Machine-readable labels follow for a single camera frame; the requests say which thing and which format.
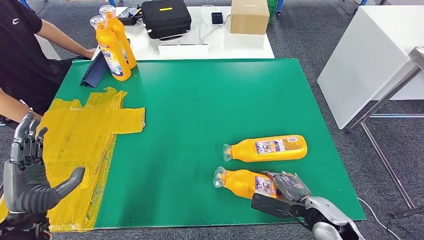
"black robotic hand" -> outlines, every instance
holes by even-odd
[[[355,223],[336,205],[311,191],[297,174],[263,171],[282,199],[254,193],[251,207],[280,219],[293,218],[312,232],[315,240],[365,240]]]
[[[51,188],[43,161],[43,137],[47,128],[38,134],[40,119],[29,112],[17,126],[10,151],[4,163],[4,201],[10,214],[46,213],[71,193],[83,180],[85,168],[77,167],[70,177]]]

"bottle label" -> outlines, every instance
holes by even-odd
[[[271,154],[291,150],[299,150],[302,143],[298,137],[287,137],[281,139],[257,141],[254,143],[257,154]]]
[[[128,64],[127,53],[125,52],[124,45],[122,45],[121,43],[119,43],[119,46],[120,46],[120,51],[122,52],[123,58],[125,59],[126,63]]]
[[[272,198],[275,198],[277,196],[276,186],[269,177],[255,176],[254,186],[256,193]]]
[[[100,45],[101,52],[103,53],[104,59],[109,66],[110,72],[115,76],[121,77],[124,75],[121,65],[113,52],[109,51],[108,48],[109,46],[107,45]]]

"clear bottle cap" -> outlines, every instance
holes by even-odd
[[[219,166],[215,170],[215,174],[213,175],[213,186],[215,186],[215,188],[223,187],[226,181],[227,181],[227,170],[225,170],[222,166]]]
[[[104,5],[98,11],[100,15],[105,16],[108,19],[115,17],[117,9],[112,5]]]
[[[90,24],[93,26],[93,28],[101,30],[107,27],[108,20],[104,16],[97,15],[91,18]]]
[[[224,144],[224,146],[222,146],[222,155],[223,155],[224,160],[226,162],[233,159],[233,155],[231,154],[231,146],[230,145]]]

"white desk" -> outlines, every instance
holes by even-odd
[[[116,13],[122,13],[126,8],[117,7]],[[211,13],[222,12],[225,18],[231,13],[230,6],[189,6],[188,11],[191,15],[191,30],[182,37],[160,41],[151,39],[148,36],[146,28],[141,24],[134,26],[125,26],[126,37],[130,39],[130,46],[136,60],[169,60],[169,59],[273,59],[274,54],[271,49],[267,35],[249,35],[249,34],[232,34],[230,33],[231,17],[228,18],[225,26],[216,29],[204,41],[209,44],[209,54],[206,56],[193,56],[190,53],[181,53],[172,57],[163,57],[159,54],[158,45],[160,44],[199,44],[199,26],[201,15],[203,16],[203,24],[201,28],[202,38],[207,35],[213,28],[211,26]]]
[[[408,54],[424,46],[423,13],[422,5],[359,7],[318,78],[340,129],[414,68]],[[423,72],[391,98],[416,99],[424,99]]]

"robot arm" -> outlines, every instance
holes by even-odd
[[[0,223],[1,239],[48,239],[47,211],[54,208],[83,180],[85,168],[77,167],[70,177],[51,188],[43,161],[43,140],[47,128],[38,134],[40,119],[29,112],[17,126],[10,160],[5,161],[0,194],[8,209]]]
[[[312,231],[315,240],[365,240],[355,223],[329,200],[310,196],[308,187],[290,173],[263,172],[270,177],[283,199],[254,193],[251,207],[277,218],[294,218]]]

